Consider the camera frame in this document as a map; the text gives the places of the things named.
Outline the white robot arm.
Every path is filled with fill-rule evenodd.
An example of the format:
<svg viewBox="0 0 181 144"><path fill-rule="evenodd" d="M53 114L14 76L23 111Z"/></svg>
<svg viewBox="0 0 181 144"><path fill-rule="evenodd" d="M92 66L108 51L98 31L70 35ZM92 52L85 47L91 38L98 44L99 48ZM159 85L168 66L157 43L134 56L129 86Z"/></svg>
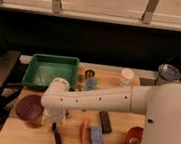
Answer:
<svg viewBox="0 0 181 144"><path fill-rule="evenodd" d="M141 144L181 144L181 84L125 86L69 92L68 82L54 79L42 95L46 109L131 112L144 115Z"/></svg>

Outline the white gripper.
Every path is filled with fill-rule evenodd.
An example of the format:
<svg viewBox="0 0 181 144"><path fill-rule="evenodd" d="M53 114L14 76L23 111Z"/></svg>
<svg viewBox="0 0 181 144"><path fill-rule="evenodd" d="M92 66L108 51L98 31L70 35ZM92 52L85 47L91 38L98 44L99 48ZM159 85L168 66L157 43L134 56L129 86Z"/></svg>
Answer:
<svg viewBox="0 0 181 144"><path fill-rule="evenodd" d="M44 110L44 116L49 123L63 124L65 122L66 110L65 109L52 109L48 108Z"/></svg>

